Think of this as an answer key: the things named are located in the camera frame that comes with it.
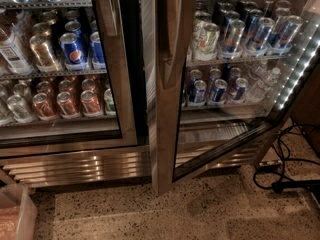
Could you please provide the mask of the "blue Pepsi can lower right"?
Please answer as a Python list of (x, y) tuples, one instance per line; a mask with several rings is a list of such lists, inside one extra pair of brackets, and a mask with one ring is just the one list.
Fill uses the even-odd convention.
[(248, 90), (248, 80), (245, 78), (237, 78), (233, 81), (228, 89), (229, 103), (242, 103)]

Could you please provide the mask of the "glass fridge door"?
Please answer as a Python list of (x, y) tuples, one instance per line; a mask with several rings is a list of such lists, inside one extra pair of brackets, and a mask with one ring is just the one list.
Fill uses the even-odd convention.
[[(320, 0), (157, 0), (157, 89), (156, 141), (174, 139), (202, 142), (228, 139), (242, 133), (274, 134), (288, 118), (311, 77), (319, 72)], [(253, 18), (269, 17), (275, 25), (265, 48), (247, 56), (244, 41)], [(231, 20), (245, 29), (238, 52), (231, 59), (220, 55), (220, 41)], [(219, 27), (215, 56), (198, 61), (194, 50), (205, 23)], [(192, 61), (187, 62), (188, 47)], [(246, 96), (268, 70), (281, 71), (277, 83), (258, 103)], [(228, 89), (237, 78), (248, 80), (242, 103), (228, 102)], [(227, 82), (225, 100), (209, 105), (208, 96), (216, 79)], [(203, 106), (189, 106), (188, 94), (196, 80), (206, 85)]]
[[(0, 142), (20, 138), (76, 134), (114, 134), (136, 141), (130, 83), (123, 37), (119, 0), (0, 0), (1, 24), (9, 26), (31, 55), (33, 71), (28, 75), (14, 74), (1, 56), (1, 124)], [(93, 62), (90, 35), (98, 32), (104, 53), (105, 69)], [(69, 71), (60, 46), (60, 37), (75, 33), (88, 48), (88, 69)], [(59, 72), (43, 73), (36, 66), (29, 40), (46, 36), (61, 63)], [(102, 114), (86, 116), (80, 95), (94, 91)], [(69, 92), (79, 108), (77, 118), (63, 118), (57, 95)], [(32, 99), (47, 94), (57, 109), (57, 118), (41, 120)], [(14, 119), (7, 99), (19, 95), (30, 105), (34, 120), (20, 123)]]

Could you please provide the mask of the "Mountain Dew can right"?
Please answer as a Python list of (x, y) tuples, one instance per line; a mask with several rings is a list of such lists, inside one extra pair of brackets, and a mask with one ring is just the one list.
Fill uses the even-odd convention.
[(215, 56), (220, 30), (214, 23), (205, 23), (197, 39), (194, 58), (198, 61), (209, 61)]

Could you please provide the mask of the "blue Pepsi can lower middle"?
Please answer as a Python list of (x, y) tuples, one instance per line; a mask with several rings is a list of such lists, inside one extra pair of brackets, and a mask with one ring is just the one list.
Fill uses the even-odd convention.
[(223, 102), (226, 90), (227, 82), (223, 79), (216, 79), (210, 90), (207, 103), (212, 105)]

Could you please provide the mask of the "blue Pepsi can front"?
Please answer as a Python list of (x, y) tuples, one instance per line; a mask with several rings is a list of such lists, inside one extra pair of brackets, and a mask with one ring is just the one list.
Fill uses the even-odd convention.
[(88, 48), (75, 33), (65, 33), (60, 37), (60, 46), (69, 71), (88, 69)]

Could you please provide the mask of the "blue pepsi can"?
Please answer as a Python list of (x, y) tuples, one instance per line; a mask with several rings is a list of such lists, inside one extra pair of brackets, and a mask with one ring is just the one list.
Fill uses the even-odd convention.
[(203, 80), (196, 80), (188, 94), (189, 106), (203, 106), (205, 104), (207, 85)]
[(248, 90), (248, 80), (245, 78), (237, 78), (233, 81), (228, 89), (229, 103), (242, 103)]
[(210, 90), (207, 103), (212, 105), (223, 102), (226, 90), (227, 82), (223, 79), (216, 79)]
[(60, 46), (69, 71), (88, 69), (88, 48), (75, 33), (65, 33), (60, 37)]

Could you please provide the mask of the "red soda can right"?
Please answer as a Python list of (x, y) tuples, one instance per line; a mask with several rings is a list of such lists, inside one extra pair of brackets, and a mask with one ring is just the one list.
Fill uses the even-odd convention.
[(86, 116), (100, 116), (102, 114), (98, 96), (94, 91), (83, 91), (80, 95), (80, 99)]

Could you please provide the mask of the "blue Pepsi can lower left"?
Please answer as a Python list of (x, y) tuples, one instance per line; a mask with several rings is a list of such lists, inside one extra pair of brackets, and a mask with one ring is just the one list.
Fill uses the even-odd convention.
[(207, 85), (203, 80), (196, 80), (188, 94), (189, 106), (203, 106), (205, 104)]

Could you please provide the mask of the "red soda can middle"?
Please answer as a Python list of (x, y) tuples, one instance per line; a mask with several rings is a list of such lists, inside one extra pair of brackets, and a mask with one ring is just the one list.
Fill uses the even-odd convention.
[(72, 94), (60, 92), (56, 100), (63, 118), (77, 118), (80, 116), (79, 108)]

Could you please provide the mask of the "clear plastic storage bin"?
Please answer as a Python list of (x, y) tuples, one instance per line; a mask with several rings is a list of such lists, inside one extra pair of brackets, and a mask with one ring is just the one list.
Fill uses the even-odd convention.
[(25, 185), (0, 189), (0, 240), (33, 240), (36, 217), (37, 208)]

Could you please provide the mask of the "blue Pepsi can edge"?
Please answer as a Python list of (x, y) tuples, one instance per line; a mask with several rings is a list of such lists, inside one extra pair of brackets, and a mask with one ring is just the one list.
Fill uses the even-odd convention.
[(98, 32), (90, 35), (90, 45), (93, 52), (93, 62), (99, 69), (105, 69), (104, 53)]

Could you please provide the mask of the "silver can lower left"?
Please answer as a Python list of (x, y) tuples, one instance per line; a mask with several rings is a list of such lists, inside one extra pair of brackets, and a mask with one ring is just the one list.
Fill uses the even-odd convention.
[(12, 95), (7, 99), (7, 106), (16, 121), (29, 123), (34, 120), (33, 111), (25, 98), (19, 95)]

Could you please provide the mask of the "red soda can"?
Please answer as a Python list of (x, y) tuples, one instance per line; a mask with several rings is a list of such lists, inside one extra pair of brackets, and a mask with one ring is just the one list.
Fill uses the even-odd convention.
[(56, 100), (63, 118), (77, 118), (80, 116), (79, 108), (72, 94), (60, 92)]
[(57, 109), (51, 98), (45, 93), (36, 94), (33, 99), (33, 107), (41, 120), (49, 121), (56, 119)]
[(86, 116), (100, 116), (102, 114), (98, 96), (94, 91), (83, 91), (80, 95), (80, 99)]

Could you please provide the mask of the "silver blue energy can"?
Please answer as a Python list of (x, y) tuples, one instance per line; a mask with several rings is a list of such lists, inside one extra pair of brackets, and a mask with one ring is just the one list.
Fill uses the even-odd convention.
[(245, 29), (242, 20), (231, 20), (227, 26), (223, 39), (220, 41), (220, 55), (224, 59), (233, 58), (238, 52), (238, 48)]

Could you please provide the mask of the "clear labelled bottle left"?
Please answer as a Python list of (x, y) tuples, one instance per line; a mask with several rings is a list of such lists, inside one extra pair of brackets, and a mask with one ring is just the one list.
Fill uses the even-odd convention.
[(14, 74), (28, 75), (33, 71), (31, 55), (9, 26), (0, 25), (0, 54)]

